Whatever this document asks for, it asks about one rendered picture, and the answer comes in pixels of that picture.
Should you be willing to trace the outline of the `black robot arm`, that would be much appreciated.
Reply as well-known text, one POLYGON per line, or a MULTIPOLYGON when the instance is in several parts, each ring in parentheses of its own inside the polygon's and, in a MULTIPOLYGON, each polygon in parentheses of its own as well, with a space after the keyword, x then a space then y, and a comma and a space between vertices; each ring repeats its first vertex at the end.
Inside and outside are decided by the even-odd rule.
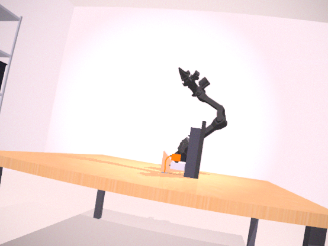
MULTIPOLYGON (((195 71, 195 73, 191 75, 192 81, 196 82, 196 80, 199 80, 200 79, 199 75, 200 73, 198 71, 195 71)), ((223 107, 223 105, 220 105, 219 103, 208 97, 208 95, 206 94, 205 88, 209 85, 210 82, 207 80, 206 77, 203 77, 199 81, 199 86, 196 85, 194 88, 190 89, 193 92, 192 97, 197 97, 201 102, 205 102, 217 110, 216 117, 213 119, 213 122, 205 129, 205 138, 208 137, 210 134, 212 134, 214 131, 221 130, 227 126, 225 108, 223 107)), ((188 137, 186 137, 180 142, 178 151, 174 154, 187 156, 186 153, 186 151, 188 151, 187 143, 189 143, 188 137)))

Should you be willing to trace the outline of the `orange power plug with cord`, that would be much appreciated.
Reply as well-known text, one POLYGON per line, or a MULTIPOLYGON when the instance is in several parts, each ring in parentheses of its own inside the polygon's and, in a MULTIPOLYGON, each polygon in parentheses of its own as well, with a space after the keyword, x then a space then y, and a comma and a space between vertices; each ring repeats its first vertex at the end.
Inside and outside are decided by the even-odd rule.
MULTIPOLYGON (((171 157, 172 161, 180 161, 180 162, 186 163, 186 156, 179 155, 179 154, 172 154, 172 156, 169 156, 169 157, 171 157)), ((166 170, 166 161, 169 157, 167 157, 165 160, 165 170, 166 170)), ((164 172, 165 172, 165 170, 164 170, 164 172)))

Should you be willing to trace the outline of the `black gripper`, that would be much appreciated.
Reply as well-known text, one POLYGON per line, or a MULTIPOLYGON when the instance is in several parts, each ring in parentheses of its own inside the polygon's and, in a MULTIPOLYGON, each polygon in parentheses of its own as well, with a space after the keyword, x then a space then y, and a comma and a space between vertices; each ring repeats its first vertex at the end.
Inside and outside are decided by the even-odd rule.
POLYGON ((184 81, 184 82, 182 82, 182 84, 184 86, 188 86, 189 89, 194 88, 197 85, 197 83, 192 81, 192 79, 191 79, 191 77, 192 77, 191 76, 191 72, 189 70, 188 71, 184 71, 180 67, 178 69, 179 69, 179 74, 181 76, 181 80, 184 81))

